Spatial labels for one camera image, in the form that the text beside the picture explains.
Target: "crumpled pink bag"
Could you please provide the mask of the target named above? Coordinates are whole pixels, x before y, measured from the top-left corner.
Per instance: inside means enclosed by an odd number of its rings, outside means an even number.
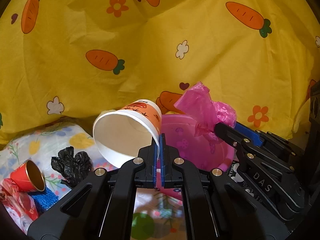
[[[214,127],[218,122],[234,128],[236,126],[236,111],[229,105],[211,100],[210,89],[198,82],[188,89],[174,104],[174,107],[197,121],[195,137],[203,135],[210,144],[211,153],[215,144],[222,140],[215,135]]]

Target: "paper cup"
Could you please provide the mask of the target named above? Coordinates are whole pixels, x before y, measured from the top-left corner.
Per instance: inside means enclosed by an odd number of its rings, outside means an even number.
[[[10,178],[17,184],[19,191],[22,192],[44,191],[45,189],[45,182],[41,171],[31,160],[26,161],[15,171],[11,172]]]
[[[93,139],[102,156],[112,165],[138,156],[139,149],[156,141],[160,148],[161,111],[150,100],[138,100],[118,111],[100,115],[93,125]]]

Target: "white paper cup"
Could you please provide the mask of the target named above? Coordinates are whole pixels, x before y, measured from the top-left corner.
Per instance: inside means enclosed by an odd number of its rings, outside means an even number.
[[[150,100],[138,100],[118,111],[101,114],[93,125],[93,139],[102,156],[113,166],[138,156],[142,147],[156,141],[160,148],[161,111]]]

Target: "orange cup label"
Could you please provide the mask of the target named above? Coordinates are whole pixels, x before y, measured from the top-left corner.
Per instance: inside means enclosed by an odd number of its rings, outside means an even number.
[[[139,114],[146,117],[156,128],[158,134],[160,134],[161,120],[158,111],[153,106],[149,105],[148,103],[139,101],[127,105],[120,110],[131,110],[138,112]]]

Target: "orange flower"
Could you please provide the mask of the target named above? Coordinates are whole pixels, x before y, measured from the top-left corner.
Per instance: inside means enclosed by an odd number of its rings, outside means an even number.
[[[264,106],[263,108],[261,108],[260,106],[254,106],[252,109],[253,115],[250,115],[248,117],[248,122],[253,122],[253,125],[255,127],[259,127],[261,125],[261,122],[269,121],[269,117],[266,116],[267,112],[267,106]]]
[[[107,9],[107,13],[113,13],[115,17],[120,17],[122,11],[129,10],[129,7],[124,5],[126,0],[110,0],[110,7]]]

